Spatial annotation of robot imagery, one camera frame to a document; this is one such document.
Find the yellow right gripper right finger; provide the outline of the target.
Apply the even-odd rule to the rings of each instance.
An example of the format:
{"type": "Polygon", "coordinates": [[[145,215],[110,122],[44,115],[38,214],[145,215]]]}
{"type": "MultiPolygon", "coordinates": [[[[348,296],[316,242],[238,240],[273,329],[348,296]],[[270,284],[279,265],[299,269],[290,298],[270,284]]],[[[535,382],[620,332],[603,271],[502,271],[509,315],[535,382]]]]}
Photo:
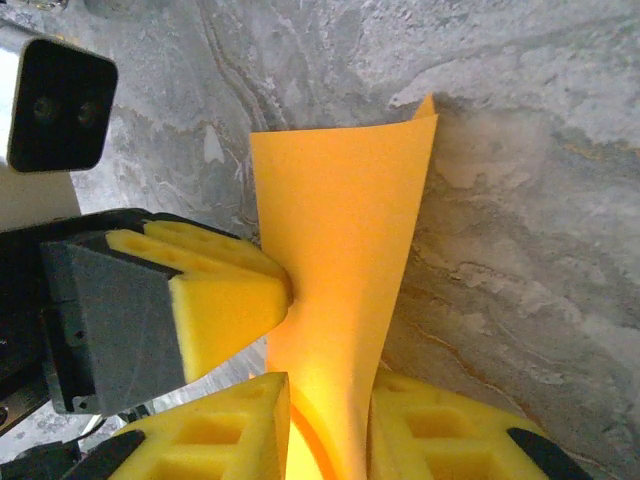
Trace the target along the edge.
{"type": "Polygon", "coordinates": [[[372,479],[586,479],[533,422],[381,369],[371,394],[372,479]]]}

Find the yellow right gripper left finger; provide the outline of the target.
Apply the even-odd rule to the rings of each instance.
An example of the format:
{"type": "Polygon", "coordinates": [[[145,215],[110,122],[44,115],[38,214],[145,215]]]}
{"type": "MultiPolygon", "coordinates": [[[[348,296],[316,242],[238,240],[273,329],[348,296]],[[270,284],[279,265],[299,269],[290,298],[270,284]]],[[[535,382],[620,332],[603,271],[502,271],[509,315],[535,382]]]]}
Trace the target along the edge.
{"type": "Polygon", "coordinates": [[[98,445],[74,479],[283,479],[288,375],[272,372],[138,420],[98,445]]]}

